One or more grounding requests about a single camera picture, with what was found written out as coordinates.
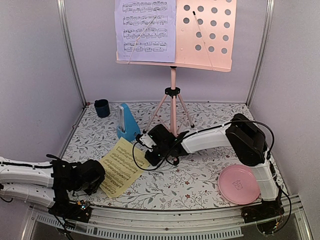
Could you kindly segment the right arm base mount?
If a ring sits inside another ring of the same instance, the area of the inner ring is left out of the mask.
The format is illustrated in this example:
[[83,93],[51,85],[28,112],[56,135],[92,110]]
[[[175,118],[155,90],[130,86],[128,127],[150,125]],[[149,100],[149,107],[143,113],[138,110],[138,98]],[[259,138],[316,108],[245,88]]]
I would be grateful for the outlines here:
[[241,209],[241,216],[245,223],[252,223],[283,215],[285,210],[281,202],[262,201],[261,204],[246,206]]

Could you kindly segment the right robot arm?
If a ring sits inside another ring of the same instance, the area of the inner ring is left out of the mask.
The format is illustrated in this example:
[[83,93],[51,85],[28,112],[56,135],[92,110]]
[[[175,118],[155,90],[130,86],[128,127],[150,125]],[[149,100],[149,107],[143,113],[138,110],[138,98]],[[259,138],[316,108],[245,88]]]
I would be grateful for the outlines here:
[[266,143],[261,126],[266,127],[266,124],[237,113],[227,123],[192,133],[185,131],[178,136],[158,124],[148,133],[136,137],[136,140],[147,148],[145,158],[152,166],[158,166],[168,157],[178,159],[202,150],[231,146],[238,160],[253,171],[265,201],[259,206],[258,213],[262,218],[269,218],[278,210],[276,200],[279,200],[281,193],[275,168],[270,161],[271,147]]

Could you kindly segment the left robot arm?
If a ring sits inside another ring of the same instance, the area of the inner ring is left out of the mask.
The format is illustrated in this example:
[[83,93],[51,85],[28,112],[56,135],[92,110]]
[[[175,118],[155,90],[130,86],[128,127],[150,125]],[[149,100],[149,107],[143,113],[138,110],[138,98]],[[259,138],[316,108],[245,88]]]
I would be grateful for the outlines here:
[[0,196],[55,209],[63,216],[74,213],[69,193],[97,192],[105,179],[105,169],[97,161],[67,162],[54,155],[44,162],[0,159]]

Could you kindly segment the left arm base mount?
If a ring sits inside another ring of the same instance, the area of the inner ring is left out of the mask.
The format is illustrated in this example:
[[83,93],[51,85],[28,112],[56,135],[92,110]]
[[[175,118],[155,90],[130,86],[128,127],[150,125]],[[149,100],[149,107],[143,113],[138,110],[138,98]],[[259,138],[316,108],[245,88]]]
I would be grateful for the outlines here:
[[48,213],[63,219],[88,223],[92,214],[89,201],[57,201],[48,209]]

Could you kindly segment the purple sheet music paper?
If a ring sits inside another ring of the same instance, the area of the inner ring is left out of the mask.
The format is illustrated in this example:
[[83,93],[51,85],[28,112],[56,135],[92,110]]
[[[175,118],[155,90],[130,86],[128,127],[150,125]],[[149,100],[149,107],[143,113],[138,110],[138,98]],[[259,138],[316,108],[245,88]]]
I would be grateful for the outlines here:
[[117,60],[174,63],[176,8],[175,0],[116,0]]

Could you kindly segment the pink music stand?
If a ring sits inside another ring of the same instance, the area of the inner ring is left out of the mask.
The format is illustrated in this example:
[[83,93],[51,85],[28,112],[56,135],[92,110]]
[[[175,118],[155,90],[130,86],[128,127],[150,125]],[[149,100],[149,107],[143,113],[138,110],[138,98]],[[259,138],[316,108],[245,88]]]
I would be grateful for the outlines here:
[[234,0],[175,0],[175,62],[130,63],[219,72],[232,68],[237,3]]

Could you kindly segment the blue metronome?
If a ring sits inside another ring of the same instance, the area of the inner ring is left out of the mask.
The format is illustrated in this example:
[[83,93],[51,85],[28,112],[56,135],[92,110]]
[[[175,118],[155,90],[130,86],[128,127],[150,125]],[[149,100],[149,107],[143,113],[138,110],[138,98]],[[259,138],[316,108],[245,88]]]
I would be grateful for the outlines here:
[[124,138],[129,142],[134,141],[136,139],[136,136],[139,135],[141,131],[129,106],[126,103],[122,103],[118,106],[117,110],[117,137],[119,139]]

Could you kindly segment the yellow sheet music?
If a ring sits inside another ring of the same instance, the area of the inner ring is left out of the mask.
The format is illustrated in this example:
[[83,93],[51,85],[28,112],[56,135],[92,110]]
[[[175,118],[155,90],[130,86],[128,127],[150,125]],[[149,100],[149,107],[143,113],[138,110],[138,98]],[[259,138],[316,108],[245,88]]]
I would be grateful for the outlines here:
[[100,188],[108,198],[122,195],[150,166],[145,153],[120,138],[106,156],[99,160],[105,170]]

